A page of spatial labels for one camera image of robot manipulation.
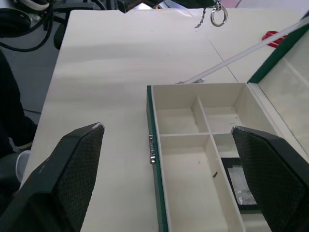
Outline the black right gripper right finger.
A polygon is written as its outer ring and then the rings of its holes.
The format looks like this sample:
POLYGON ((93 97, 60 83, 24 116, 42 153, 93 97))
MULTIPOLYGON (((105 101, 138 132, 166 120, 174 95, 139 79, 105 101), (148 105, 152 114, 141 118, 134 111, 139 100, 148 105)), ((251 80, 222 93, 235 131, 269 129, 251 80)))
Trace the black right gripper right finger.
POLYGON ((231 130, 248 187, 273 232, 309 230, 309 164, 283 138, 231 130))

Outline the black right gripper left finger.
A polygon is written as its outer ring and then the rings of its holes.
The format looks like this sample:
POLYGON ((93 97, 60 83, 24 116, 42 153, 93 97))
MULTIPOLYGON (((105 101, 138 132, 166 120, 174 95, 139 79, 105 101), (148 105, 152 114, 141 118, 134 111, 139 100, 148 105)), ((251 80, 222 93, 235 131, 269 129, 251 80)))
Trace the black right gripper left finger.
POLYGON ((102 123, 63 136, 0 216, 2 232, 79 232, 96 182, 102 123))

